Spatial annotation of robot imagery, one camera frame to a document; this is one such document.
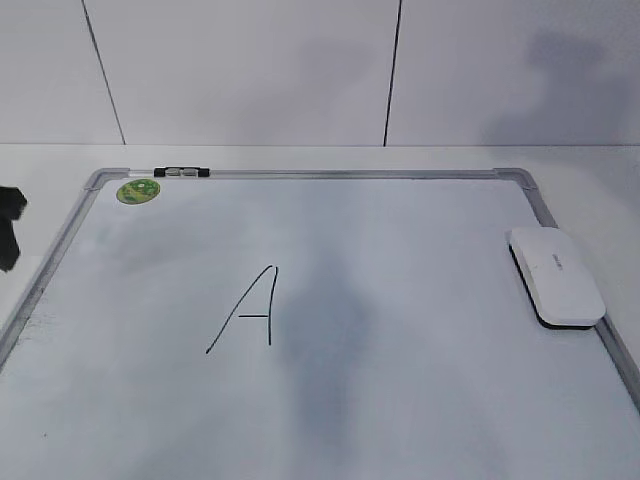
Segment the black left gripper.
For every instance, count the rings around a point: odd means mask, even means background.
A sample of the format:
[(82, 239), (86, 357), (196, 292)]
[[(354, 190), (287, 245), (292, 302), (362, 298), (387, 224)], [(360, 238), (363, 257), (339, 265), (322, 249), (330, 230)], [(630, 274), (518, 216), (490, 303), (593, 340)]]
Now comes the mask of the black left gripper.
[(3, 272), (11, 271), (20, 256), (12, 221), (21, 218), (27, 205), (28, 200), (19, 188), (0, 187), (0, 269)]

